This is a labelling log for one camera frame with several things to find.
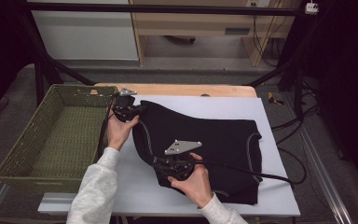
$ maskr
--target wall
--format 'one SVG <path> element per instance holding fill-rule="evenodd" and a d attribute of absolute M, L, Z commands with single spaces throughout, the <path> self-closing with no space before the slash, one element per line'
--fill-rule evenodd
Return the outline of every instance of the wall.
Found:
<path fill-rule="evenodd" d="M 126 0 L 30 2 L 128 4 Z M 130 13 L 34 11 L 48 53 L 63 60 L 138 60 Z"/>

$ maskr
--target green woven basket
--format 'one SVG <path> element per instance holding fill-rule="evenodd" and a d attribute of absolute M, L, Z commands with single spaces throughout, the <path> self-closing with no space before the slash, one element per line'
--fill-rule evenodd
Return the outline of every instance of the green woven basket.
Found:
<path fill-rule="evenodd" d="M 116 87 L 53 85 L 0 166 L 0 181 L 31 192 L 77 192 L 97 159 Z"/>

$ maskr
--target human hand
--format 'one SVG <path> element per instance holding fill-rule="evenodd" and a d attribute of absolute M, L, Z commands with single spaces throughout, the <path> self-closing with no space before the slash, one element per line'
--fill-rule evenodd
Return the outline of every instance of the human hand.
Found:
<path fill-rule="evenodd" d="M 202 160 L 202 157 L 195 153 L 190 153 L 190 155 L 197 161 Z M 193 174 L 187 180 L 179 181 L 172 176 L 168 176 L 168 180 L 173 188 L 184 192 L 187 198 L 199 208 L 203 208 L 213 197 L 208 170 L 201 164 L 194 166 Z"/>
<path fill-rule="evenodd" d="M 110 111 L 109 120 L 107 122 L 107 141 L 108 146 L 121 150 L 127 138 L 130 135 L 130 131 L 139 121 L 139 115 L 135 116 L 130 122 L 122 122 L 116 118 L 115 114 Z"/>

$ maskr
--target white sweater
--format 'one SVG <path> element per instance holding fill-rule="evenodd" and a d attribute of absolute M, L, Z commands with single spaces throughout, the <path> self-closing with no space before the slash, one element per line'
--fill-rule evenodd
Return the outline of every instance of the white sweater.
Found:
<path fill-rule="evenodd" d="M 80 190 L 72 202 L 67 223 L 109 223 L 117 190 L 116 167 L 120 153 L 107 147 L 97 163 L 87 169 Z M 199 211 L 212 224 L 247 223 L 233 209 L 226 209 L 214 195 Z"/>

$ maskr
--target silver metal plate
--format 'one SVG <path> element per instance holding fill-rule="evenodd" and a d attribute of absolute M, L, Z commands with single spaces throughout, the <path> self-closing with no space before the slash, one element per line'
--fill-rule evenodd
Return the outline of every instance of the silver metal plate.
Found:
<path fill-rule="evenodd" d="M 175 140 L 175 142 L 167 150 L 165 150 L 165 155 L 177 155 L 201 146 L 202 142 L 187 142 Z"/>
<path fill-rule="evenodd" d="M 132 91 L 130 89 L 127 89 L 125 87 L 121 88 L 120 96 L 127 96 L 127 95 L 136 95 L 136 91 Z"/>

